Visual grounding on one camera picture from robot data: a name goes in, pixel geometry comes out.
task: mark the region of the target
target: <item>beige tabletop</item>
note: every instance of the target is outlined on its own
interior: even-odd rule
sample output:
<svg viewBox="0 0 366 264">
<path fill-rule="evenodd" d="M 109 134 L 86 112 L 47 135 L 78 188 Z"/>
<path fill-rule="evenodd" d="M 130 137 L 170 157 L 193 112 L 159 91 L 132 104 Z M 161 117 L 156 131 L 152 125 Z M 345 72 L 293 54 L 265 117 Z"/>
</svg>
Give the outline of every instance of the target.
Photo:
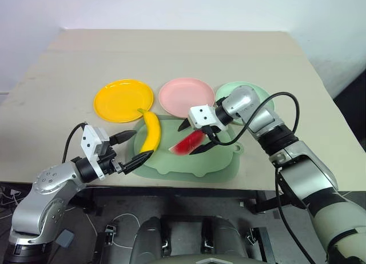
<svg viewBox="0 0 366 264">
<path fill-rule="evenodd" d="M 139 79 L 155 92 L 177 77 L 195 77 L 217 90 L 247 81 L 270 94 L 293 93 L 300 103 L 297 136 L 333 171 L 340 190 L 366 190 L 365 152 L 295 41 L 281 32 L 68 30 L 40 56 L 0 106 L 0 181 L 31 182 L 61 162 L 67 136 L 79 122 L 108 134 L 136 122 L 109 123 L 93 111 L 97 91 L 112 81 Z M 275 100 L 291 128 L 294 105 Z M 167 114 L 157 99 L 152 111 Z M 81 132 L 68 158 L 82 155 Z M 245 153 L 235 178 L 224 183 L 168 181 L 113 174 L 98 185 L 274 189 L 274 168 L 259 144 L 244 134 Z M 125 159 L 125 146 L 116 146 Z"/>
</svg>

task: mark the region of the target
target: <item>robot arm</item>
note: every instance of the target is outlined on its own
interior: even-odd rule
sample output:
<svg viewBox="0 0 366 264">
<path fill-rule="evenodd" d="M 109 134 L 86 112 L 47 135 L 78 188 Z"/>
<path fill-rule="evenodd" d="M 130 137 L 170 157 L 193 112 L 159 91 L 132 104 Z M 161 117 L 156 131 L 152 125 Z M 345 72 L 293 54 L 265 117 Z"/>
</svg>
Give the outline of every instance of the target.
<svg viewBox="0 0 366 264">
<path fill-rule="evenodd" d="M 126 164 L 116 162 L 112 146 L 127 141 L 135 133 L 124 131 L 108 137 L 102 128 L 86 125 L 81 140 L 86 157 L 41 172 L 27 197 L 17 206 L 4 263 L 46 264 L 64 211 L 74 195 L 87 183 L 104 179 L 106 174 L 131 172 L 151 156 L 153 151 L 146 151 Z"/>
<path fill-rule="evenodd" d="M 259 105 L 255 91 L 249 86 L 240 86 L 218 101 L 216 109 L 209 106 L 191 108 L 188 121 L 194 129 L 203 130 L 210 143 L 217 144 L 215 133 L 225 130 L 236 118 L 246 124 Z M 276 177 L 282 191 L 293 205 L 308 210 L 328 254 L 328 262 L 366 262 L 366 211 L 337 192 L 337 182 L 329 168 L 299 141 L 268 105 L 257 111 L 248 130 L 269 155 L 272 164 L 281 169 Z M 203 151 L 210 148 L 205 146 L 202 145 Z"/>
</svg>

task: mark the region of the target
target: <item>yellow plate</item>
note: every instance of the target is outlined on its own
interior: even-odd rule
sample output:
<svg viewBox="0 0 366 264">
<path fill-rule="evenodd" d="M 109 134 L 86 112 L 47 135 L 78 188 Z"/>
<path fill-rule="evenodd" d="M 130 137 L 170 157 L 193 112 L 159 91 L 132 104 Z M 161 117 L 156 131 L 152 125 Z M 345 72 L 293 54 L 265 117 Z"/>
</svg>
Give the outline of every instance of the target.
<svg viewBox="0 0 366 264">
<path fill-rule="evenodd" d="M 114 81 L 94 98 L 94 110 L 110 122 L 130 122 L 142 117 L 137 109 L 149 110 L 154 101 L 151 88 L 134 79 Z"/>
</svg>

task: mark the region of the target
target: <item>yellow banana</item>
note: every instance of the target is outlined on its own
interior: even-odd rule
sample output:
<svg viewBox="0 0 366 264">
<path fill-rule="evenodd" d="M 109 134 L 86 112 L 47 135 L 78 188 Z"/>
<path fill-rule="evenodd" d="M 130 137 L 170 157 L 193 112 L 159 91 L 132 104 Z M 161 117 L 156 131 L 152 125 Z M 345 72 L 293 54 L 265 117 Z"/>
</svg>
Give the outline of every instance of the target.
<svg viewBox="0 0 366 264">
<path fill-rule="evenodd" d="M 159 119 L 156 114 L 151 111 L 145 111 L 143 109 L 138 109 L 138 111 L 144 115 L 144 121 L 148 130 L 146 140 L 141 147 L 140 153 L 142 153 L 143 151 L 156 151 L 159 146 L 161 137 Z"/>
</svg>

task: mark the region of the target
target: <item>floor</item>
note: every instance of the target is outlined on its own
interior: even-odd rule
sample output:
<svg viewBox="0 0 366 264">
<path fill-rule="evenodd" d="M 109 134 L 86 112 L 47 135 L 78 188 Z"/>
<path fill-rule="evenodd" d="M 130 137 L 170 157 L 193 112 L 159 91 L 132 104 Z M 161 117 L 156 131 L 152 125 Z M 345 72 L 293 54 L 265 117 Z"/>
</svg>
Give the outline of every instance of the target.
<svg viewBox="0 0 366 264">
<path fill-rule="evenodd" d="M 272 197 L 273 192 L 266 192 L 267 197 Z M 366 193 L 352 192 L 347 198 L 366 208 Z M 267 211 L 265 214 L 253 215 L 246 208 L 240 206 L 239 199 L 232 198 L 162 198 L 162 197 L 99 197 L 99 206 L 104 207 L 103 216 L 90 215 L 90 219 L 97 231 L 103 231 L 105 225 L 114 217 L 122 213 L 132 213 L 141 223 L 152 216 L 165 215 L 220 215 L 230 220 L 242 236 L 249 227 L 265 226 L 268 230 L 277 263 L 307 263 L 291 237 L 287 233 L 276 210 Z M 9 213 L 2 212 L 0 217 Z M 289 224 L 298 236 L 304 247 L 309 251 L 316 263 L 325 262 L 325 252 L 317 239 L 311 221 L 306 211 L 292 206 L 284 208 Z M 120 219 L 121 227 L 115 241 L 124 246 L 132 246 L 134 236 L 138 229 L 136 220 L 131 216 Z M 10 227 L 11 218 L 0 220 L 0 235 Z M 96 236 L 87 216 L 80 209 L 73 209 L 65 214 L 62 228 L 75 234 L 68 249 L 60 248 L 51 264 L 74 263 L 87 264 L 93 255 Z M 200 253 L 199 223 L 176 223 L 172 228 L 172 255 Z M 0 263 L 7 244 L 7 235 L 0 237 Z M 253 258 L 259 259 L 258 245 L 245 247 Z M 103 263 L 129 263 L 130 249 L 116 246 L 108 247 L 108 256 Z"/>
</svg>

